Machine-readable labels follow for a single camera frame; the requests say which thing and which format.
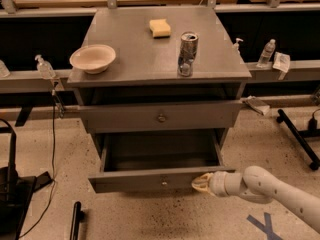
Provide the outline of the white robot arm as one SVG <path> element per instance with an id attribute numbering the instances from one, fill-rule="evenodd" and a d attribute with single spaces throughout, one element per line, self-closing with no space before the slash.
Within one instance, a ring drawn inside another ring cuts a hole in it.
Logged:
<path id="1" fill-rule="evenodd" d="M 237 196 L 260 204 L 276 200 L 320 233 L 320 199 L 279 180 L 262 167 L 250 166 L 243 173 L 205 173 L 195 178 L 191 185 L 198 192 L 217 197 Z"/>

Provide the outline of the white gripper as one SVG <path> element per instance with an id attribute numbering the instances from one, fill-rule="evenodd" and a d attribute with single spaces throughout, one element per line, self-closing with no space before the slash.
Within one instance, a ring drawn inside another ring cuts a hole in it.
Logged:
<path id="1" fill-rule="evenodd" d="M 200 193 L 212 194 L 217 197 L 227 197 L 228 193 L 225 188 L 225 179 L 227 173 L 225 171 L 217 171 L 215 173 L 205 173 L 196 177 L 192 184 L 193 188 Z"/>

